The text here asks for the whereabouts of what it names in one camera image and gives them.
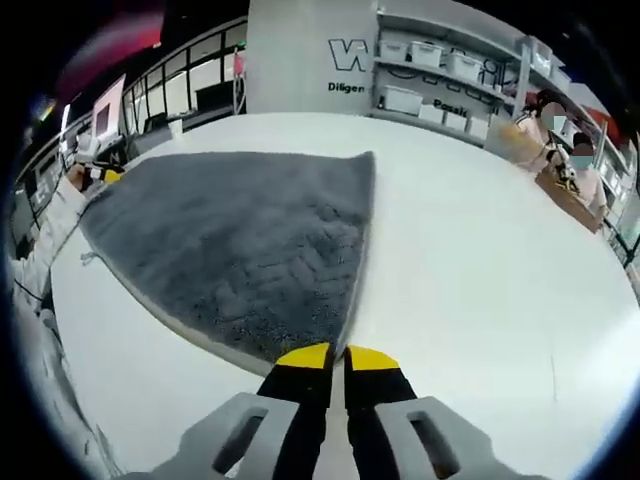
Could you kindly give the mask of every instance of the computer monitor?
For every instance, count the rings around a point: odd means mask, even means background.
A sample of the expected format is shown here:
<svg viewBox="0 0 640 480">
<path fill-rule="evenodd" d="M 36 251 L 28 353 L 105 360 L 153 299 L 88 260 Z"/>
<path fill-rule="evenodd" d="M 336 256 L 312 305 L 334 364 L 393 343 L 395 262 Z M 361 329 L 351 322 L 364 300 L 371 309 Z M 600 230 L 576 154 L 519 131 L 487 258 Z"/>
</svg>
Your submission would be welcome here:
<svg viewBox="0 0 640 480">
<path fill-rule="evenodd" d="M 222 82 L 196 90 L 198 111 L 217 110 L 233 105 L 233 82 Z"/>
<path fill-rule="evenodd" d="M 107 88 L 93 104 L 91 136 L 98 140 L 108 139 L 118 133 L 124 79 L 125 76 L 123 75 Z"/>
<path fill-rule="evenodd" d="M 109 127 L 109 108 L 111 104 L 107 104 L 96 115 L 96 136 L 99 137 L 108 130 Z"/>
</svg>

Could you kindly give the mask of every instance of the logo sign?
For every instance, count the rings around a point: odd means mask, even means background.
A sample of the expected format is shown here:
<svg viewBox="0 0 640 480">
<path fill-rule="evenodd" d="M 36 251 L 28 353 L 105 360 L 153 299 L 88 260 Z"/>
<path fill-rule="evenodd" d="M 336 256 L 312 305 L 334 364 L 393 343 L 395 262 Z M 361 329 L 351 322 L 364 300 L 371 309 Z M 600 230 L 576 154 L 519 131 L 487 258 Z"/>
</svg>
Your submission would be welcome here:
<svg viewBox="0 0 640 480">
<path fill-rule="evenodd" d="M 367 42 L 362 39 L 345 40 L 332 38 L 329 40 L 329 50 L 333 65 L 338 72 L 364 73 L 369 71 L 371 57 Z M 364 93 L 362 85 L 352 85 L 344 82 L 329 82 L 327 90 L 334 93 Z"/>
<path fill-rule="evenodd" d="M 456 115 L 460 115 L 462 117 L 467 117 L 469 115 L 469 111 L 466 108 L 449 105 L 448 103 L 444 103 L 438 98 L 433 101 L 433 106 L 439 108 L 440 110 L 444 110 L 445 112 L 455 113 Z"/>
<path fill-rule="evenodd" d="M 330 92 L 342 92 L 346 95 L 350 93 L 362 93 L 364 92 L 364 87 L 361 85 L 346 85 L 345 83 L 336 83 L 329 82 L 329 91 Z"/>
<path fill-rule="evenodd" d="M 354 39 L 347 42 L 344 38 L 332 38 L 329 40 L 329 49 L 336 70 L 341 72 L 369 70 L 371 57 L 367 42 L 364 40 Z"/>
</svg>

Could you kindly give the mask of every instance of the face mask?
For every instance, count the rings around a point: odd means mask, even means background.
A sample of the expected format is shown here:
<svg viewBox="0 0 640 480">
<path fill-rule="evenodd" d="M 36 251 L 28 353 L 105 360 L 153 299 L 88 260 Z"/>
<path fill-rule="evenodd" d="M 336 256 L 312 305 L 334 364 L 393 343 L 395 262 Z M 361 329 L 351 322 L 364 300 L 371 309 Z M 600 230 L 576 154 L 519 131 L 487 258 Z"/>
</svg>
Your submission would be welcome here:
<svg viewBox="0 0 640 480">
<path fill-rule="evenodd" d="M 571 163 L 577 170 L 586 170 L 593 163 L 593 156 L 590 155 L 576 155 L 571 157 Z"/>
<path fill-rule="evenodd" d="M 559 132 L 564 127 L 564 122 L 567 121 L 567 117 L 564 116 L 556 116 L 553 117 L 553 130 L 555 132 Z"/>
</svg>

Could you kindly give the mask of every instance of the white storage box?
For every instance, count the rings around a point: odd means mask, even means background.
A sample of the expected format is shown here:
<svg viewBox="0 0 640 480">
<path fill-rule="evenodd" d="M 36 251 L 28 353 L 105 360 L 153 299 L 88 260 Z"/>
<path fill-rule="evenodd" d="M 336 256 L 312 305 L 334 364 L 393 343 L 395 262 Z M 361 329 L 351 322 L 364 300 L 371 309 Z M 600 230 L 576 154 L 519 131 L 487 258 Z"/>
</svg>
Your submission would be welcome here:
<svg viewBox="0 0 640 480">
<path fill-rule="evenodd" d="M 560 70 L 557 65 L 554 65 L 551 68 L 551 82 L 560 90 L 567 93 L 569 91 L 569 86 L 571 85 L 571 78 Z"/>
<path fill-rule="evenodd" d="M 602 163 L 600 164 L 600 167 L 598 168 L 598 170 L 600 170 L 600 173 L 601 173 L 603 176 L 606 176 L 606 175 L 607 175 L 607 173 L 609 172 L 609 167 L 607 166 L 607 164 L 606 164 L 605 162 L 602 162 Z"/>
<path fill-rule="evenodd" d="M 411 61 L 416 65 L 440 67 L 443 48 L 433 43 L 411 42 Z"/>
<path fill-rule="evenodd" d="M 611 184 L 611 187 L 616 190 L 618 188 L 618 184 L 620 183 L 620 177 L 618 177 L 618 175 L 616 175 L 615 170 L 609 170 L 608 175 L 607 175 L 607 180 L 609 181 L 609 183 Z"/>
<path fill-rule="evenodd" d="M 467 57 L 460 52 L 451 52 L 447 55 L 447 71 L 472 82 L 478 81 L 481 66 L 482 62 L 479 60 Z"/>
<path fill-rule="evenodd" d="M 489 132 L 489 120 L 484 120 L 482 118 L 471 117 L 469 119 L 469 133 L 474 137 L 482 138 L 483 140 L 487 138 L 487 133 Z"/>
<path fill-rule="evenodd" d="M 397 42 L 392 40 L 380 41 L 380 57 L 384 60 L 391 60 L 393 62 L 404 62 L 407 58 L 408 51 L 409 45 L 404 42 Z"/>
<path fill-rule="evenodd" d="M 463 117 L 462 115 L 456 115 L 455 113 L 447 112 L 444 117 L 444 124 L 447 127 L 455 128 L 456 130 L 460 130 L 461 132 L 464 132 L 464 129 L 467 126 L 467 117 Z"/>
<path fill-rule="evenodd" d="M 531 66 L 534 70 L 545 77 L 551 75 L 551 48 L 534 37 L 530 37 Z"/>
<path fill-rule="evenodd" d="M 418 116 L 422 106 L 422 95 L 405 88 L 384 87 L 384 108 L 395 112 Z"/>
<path fill-rule="evenodd" d="M 439 123 L 442 125 L 442 117 L 444 112 L 433 105 L 426 104 L 420 107 L 419 118 L 422 120 L 429 120 L 430 122 Z"/>
</svg>

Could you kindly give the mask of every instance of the window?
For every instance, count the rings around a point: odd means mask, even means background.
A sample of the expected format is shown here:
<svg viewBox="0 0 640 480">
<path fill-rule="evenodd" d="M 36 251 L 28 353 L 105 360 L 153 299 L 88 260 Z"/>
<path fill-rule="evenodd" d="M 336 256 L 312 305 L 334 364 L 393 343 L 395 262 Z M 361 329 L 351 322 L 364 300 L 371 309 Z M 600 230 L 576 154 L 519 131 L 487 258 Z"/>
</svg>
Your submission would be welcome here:
<svg viewBox="0 0 640 480">
<path fill-rule="evenodd" d="M 187 51 L 183 50 L 175 57 L 169 59 L 164 66 L 166 78 L 171 78 L 179 70 L 184 69 L 187 66 Z"/>
<path fill-rule="evenodd" d="M 124 104 L 123 112 L 127 117 L 127 128 L 129 133 L 136 133 L 136 117 L 133 113 L 133 91 L 129 91 L 125 94 L 122 103 Z"/>
<path fill-rule="evenodd" d="M 187 74 L 185 72 L 169 80 L 165 85 L 165 89 L 167 92 L 168 115 L 175 115 L 189 110 Z"/>
<path fill-rule="evenodd" d="M 149 115 L 154 116 L 164 112 L 164 99 L 162 98 L 162 84 L 149 89 Z"/>
<path fill-rule="evenodd" d="M 42 165 L 40 165 L 40 167 L 38 168 L 38 172 L 40 173 L 40 175 L 43 175 L 45 170 L 49 168 L 55 161 L 55 155 L 51 155 L 47 160 L 45 160 L 44 163 L 42 163 Z"/>
<path fill-rule="evenodd" d="M 136 115 L 138 117 L 138 124 L 137 124 L 138 133 L 144 132 L 144 122 L 147 120 L 147 117 L 148 117 L 146 102 L 147 102 L 147 97 L 143 95 L 142 97 L 137 98 L 134 104 Z"/>
<path fill-rule="evenodd" d="M 230 53 L 224 57 L 224 81 L 228 82 L 233 80 L 233 57 L 234 54 Z"/>
<path fill-rule="evenodd" d="M 240 42 L 247 41 L 247 24 L 243 23 L 237 27 L 227 30 L 225 38 L 225 47 L 233 47 Z"/>
<path fill-rule="evenodd" d="M 147 75 L 147 86 L 149 87 L 149 89 L 152 89 L 160 82 L 162 82 L 162 65 L 160 65 L 153 72 Z"/>
<path fill-rule="evenodd" d="M 209 60 L 191 69 L 191 105 L 198 108 L 196 91 L 220 83 L 220 60 Z"/>
<path fill-rule="evenodd" d="M 220 50 L 220 35 L 205 38 L 196 43 L 191 48 L 191 63 L 195 63 L 201 58 L 207 57 Z"/>
</svg>

